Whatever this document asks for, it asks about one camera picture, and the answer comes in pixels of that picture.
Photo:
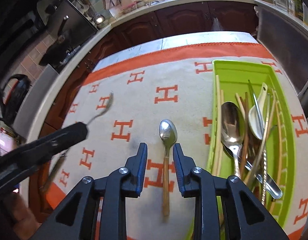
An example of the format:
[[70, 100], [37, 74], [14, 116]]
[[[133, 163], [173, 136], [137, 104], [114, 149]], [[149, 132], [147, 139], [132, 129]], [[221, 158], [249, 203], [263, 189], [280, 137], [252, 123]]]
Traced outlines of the person's left hand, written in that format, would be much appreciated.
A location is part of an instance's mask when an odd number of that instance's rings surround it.
[[6, 196], [4, 204], [8, 213], [14, 219], [13, 231], [19, 239], [30, 239], [41, 226], [35, 215], [25, 204], [23, 198], [16, 192]]

